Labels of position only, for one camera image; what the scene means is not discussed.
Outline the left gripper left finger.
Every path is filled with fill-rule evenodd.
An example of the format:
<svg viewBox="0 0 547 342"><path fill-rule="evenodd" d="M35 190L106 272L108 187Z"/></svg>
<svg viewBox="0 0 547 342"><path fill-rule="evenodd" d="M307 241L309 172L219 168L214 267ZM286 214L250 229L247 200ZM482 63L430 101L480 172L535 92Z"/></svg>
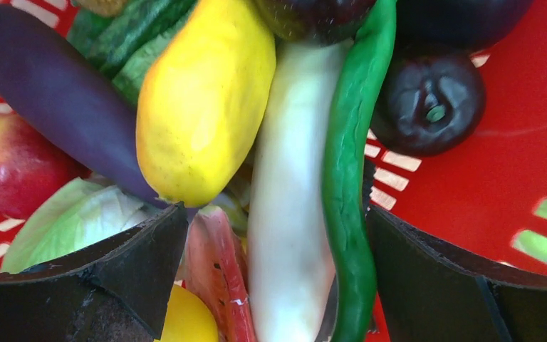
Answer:
<svg viewBox="0 0 547 342"><path fill-rule="evenodd" d="M0 273L0 341L159 339L187 232L187 211L174 204L72 254Z"/></svg>

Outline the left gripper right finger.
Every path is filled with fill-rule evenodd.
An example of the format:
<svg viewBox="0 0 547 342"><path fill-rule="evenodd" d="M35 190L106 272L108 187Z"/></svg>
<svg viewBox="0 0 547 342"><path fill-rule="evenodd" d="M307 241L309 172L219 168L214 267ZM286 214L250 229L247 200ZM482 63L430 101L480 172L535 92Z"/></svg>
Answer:
<svg viewBox="0 0 547 342"><path fill-rule="evenodd" d="M486 259L379 207L367 228L392 341L547 341L547 276Z"/></svg>

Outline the green chili pepper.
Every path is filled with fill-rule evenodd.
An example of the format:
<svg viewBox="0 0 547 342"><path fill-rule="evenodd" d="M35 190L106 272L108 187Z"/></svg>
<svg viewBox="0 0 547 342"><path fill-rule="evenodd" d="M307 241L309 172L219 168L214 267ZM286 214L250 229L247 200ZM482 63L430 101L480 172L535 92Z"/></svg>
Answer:
<svg viewBox="0 0 547 342"><path fill-rule="evenodd" d="M395 32L395 0L377 1L348 51L330 106L322 201L338 281L330 338L335 342L364 341L375 302L375 262L363 210L364 152Z"/></svg>

